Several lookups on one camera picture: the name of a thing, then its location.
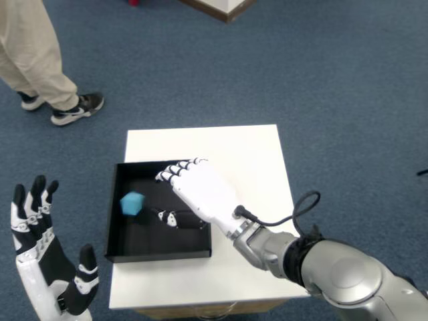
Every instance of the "black tray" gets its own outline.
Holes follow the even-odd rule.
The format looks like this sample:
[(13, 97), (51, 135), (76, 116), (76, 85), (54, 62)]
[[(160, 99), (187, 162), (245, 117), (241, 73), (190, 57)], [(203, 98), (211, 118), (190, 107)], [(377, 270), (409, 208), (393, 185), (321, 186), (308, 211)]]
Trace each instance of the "black tray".
[[(184, 210), (189, 207), (167, 183), (154, 181), (156, 174), (177, 160), (117, 164), (108, 222), (105, 256), (114, 263), (211, 257), (211, 226), (175, 229), (161, 222), (148, 208)], [(130, 191), (146, 199), (136, 217), (122, 214), (120, 199)]]

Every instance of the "white table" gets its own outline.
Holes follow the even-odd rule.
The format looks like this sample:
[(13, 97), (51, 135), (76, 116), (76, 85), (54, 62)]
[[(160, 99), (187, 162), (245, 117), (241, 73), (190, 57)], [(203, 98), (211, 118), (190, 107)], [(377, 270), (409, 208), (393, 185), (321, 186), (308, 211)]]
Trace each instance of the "white table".
[[(129, 130), (125, 162), (209, 158), (238, 197), (264, 221), (293, 208), (276, 125)], [(273, 228), (297, 235), (291, 222)], [(212, 226), (213, 255), (113, 265), (111, 309), (198, 306), (308, 296), (305, 289), (255, 269)]]

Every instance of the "foam cube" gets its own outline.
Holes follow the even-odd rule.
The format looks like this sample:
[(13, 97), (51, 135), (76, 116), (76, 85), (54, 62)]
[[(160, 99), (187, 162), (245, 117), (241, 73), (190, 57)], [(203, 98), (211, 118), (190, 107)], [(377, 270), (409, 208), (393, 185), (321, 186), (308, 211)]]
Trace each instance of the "foam cube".
[(120, 200), (123, 215), (136, 216), (144, 205), (144, 195), (137, 192), (129, 192)]

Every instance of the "sneaker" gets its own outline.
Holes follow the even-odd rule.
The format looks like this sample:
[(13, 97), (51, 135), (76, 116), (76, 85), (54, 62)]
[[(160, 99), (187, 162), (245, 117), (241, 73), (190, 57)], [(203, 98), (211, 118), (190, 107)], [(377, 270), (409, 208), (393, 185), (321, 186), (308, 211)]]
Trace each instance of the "sneaker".
[(51, 122), (56, 126), (64, 126), (75, 122), (82, 117), (91, 117), (99, 111), (104, 104), (104, 97), (101, 94), (88, 94), (79, 97), (76, 107), (70, 110), (53, 109)]
[(21, 96), (22, 99), (22, 109), (28, 112), (32, 112), (33, 110), (38, 109), (41, 105), (45, 103), (45, 100), (40, 96), (30, 97), (27, 94), (24, 94), (23, 92), (18, 92), (18, 94)]

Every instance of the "wooden baseboard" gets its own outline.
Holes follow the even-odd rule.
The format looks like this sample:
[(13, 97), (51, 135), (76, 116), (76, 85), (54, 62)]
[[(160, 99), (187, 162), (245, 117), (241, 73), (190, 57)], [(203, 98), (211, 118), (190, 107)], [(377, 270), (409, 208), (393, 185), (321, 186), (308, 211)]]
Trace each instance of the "wooden baseboard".
[(236, 19), (238, 15), (243, 13), (250, 5), (255, 3), (257, 0), (245, 0), (243, 3), (238, 5), (234, 10), (229, 13), (218, 10), (206, 3), (199, 2), (198, 0), (180, 0), (187, 5), (195, 8), (196, 10), (202, 11), (211, 17), (214, 17), (218, 20), (222, 20), (226, 23), (232, 22)]

